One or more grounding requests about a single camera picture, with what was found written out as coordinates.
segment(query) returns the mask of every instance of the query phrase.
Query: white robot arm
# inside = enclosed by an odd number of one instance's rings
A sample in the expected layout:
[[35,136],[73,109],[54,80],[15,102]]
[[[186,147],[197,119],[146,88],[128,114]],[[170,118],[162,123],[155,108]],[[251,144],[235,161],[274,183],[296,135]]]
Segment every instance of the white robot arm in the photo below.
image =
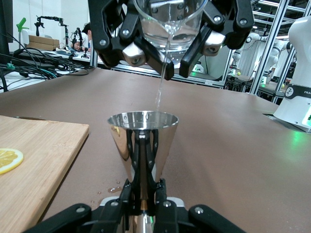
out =
[[270,82],[270,78],[268,78],[269,75],[269,70],[270,68],[276,64],[278,62],[278,54],[287,49],[288,46],[290,45],[290,42],[288,41],[282,41],[282,40],[275,40],[272,51],[270,53],[269,59],[268,59],[268,63],[266,65],[261,83],[262,84],[266,84]]
[[[267,37],[264,37],[264,36],[260,36],[256,33],[250,33],[245,41],[245,44],[249,44],[251,43],[252,41],[257,41],[257,40],[261,40],[263,42],[266,42],[267,41]],[[231,64],[231,67],[232,67],[232,74],[234,75],[235,72],[236,72],[236,69],[237,69],[237,63],[238,61],[241,59],[241,52],[243,51],[244,49],[244,46],[245,44],[238,50],[235,50],[235,52],[233,53],[232,55],[232,58],[233,58],[233,61],[232,61],[232,64]]]
[[289,30],[297,51],[293,80],[274,116],[311,132],[311,16],[297,19]]

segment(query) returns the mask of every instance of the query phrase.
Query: metal jigger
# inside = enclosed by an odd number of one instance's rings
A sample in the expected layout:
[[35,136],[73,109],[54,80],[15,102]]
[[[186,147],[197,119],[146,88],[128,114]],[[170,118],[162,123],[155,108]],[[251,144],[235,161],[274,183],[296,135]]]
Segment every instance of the metal jigger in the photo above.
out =
[[[132,187],[136,215],[146,222],[146,217],[155,212],[155,190],[178,118],[163,112],[139,111],[114,115],[108,123]],[[148,227],[139,222],[137,228]]]

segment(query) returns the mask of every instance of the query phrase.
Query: person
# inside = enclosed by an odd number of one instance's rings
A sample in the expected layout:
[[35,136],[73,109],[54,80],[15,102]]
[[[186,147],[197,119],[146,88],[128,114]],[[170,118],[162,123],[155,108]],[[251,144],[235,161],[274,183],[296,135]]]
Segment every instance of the person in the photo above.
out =
[[[91,49],[91,40],[92,40],[92,31],[91,24],[87,23],[84,25],[83,30],[81,31],[82,36],[82,50],[85,51],[85,48],[89,51]],[[80,50],[80,38],[74,44],[75,50]]]

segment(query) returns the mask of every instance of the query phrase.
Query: monitor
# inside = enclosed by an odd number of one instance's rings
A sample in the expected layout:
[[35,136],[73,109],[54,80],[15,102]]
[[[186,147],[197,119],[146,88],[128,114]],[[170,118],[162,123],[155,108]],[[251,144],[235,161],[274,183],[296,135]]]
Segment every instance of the monitor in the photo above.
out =
[[[0,53],[9,56],[7,32],[13,34],[13,0],[0,0]],[[0,55],[0,64],[6,64],[11,58]]]

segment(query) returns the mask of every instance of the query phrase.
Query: glass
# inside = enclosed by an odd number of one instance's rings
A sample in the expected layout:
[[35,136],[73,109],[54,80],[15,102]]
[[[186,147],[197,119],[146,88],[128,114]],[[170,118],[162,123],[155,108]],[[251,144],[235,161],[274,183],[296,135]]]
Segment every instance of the glass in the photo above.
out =
[[144,38],[166,52],[175,68],[198,35],[207,0],[134,0]]

